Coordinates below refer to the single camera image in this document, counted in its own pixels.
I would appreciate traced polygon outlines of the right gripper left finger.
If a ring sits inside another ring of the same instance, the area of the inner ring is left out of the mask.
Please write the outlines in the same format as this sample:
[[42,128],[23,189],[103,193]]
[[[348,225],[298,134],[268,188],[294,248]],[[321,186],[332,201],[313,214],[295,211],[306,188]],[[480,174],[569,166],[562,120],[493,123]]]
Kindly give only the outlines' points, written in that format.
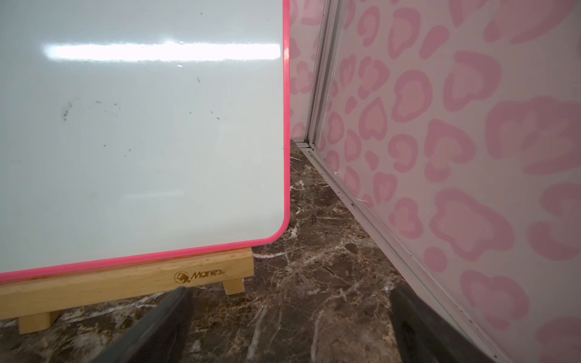
[[180,287],[168,294],[94,362],[178,362],[193,317],[192,291]]

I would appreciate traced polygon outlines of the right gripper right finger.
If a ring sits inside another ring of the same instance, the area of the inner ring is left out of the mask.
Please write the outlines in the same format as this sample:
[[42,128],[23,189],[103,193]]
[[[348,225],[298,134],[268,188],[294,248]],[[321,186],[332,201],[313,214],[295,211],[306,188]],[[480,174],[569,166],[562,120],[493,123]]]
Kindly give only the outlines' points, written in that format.
[[406,284],[390,293],[394,335],[402,361],[410,363],[491,362]]

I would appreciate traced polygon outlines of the wooden easel stand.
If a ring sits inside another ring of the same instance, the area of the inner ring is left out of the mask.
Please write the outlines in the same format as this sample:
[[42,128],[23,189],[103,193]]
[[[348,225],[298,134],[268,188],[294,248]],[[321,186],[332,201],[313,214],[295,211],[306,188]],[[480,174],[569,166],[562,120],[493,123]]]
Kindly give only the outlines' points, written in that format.
[[29,334],[50,328],[66,309],[165,293],[178,287],[220,283],[228,295],[243,293],[244,279],[253,275],[253,251],[244,248],[17,281],[1,285],[1,318],[17,319],[20,333]]

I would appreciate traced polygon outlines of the white board pink frame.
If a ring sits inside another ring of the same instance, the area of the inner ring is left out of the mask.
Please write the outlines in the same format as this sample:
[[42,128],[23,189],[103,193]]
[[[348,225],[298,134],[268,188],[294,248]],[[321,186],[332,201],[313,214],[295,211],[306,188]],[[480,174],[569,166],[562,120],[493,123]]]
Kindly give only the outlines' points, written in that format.
[[288,1],[3,1],[1,280],[270,244]]

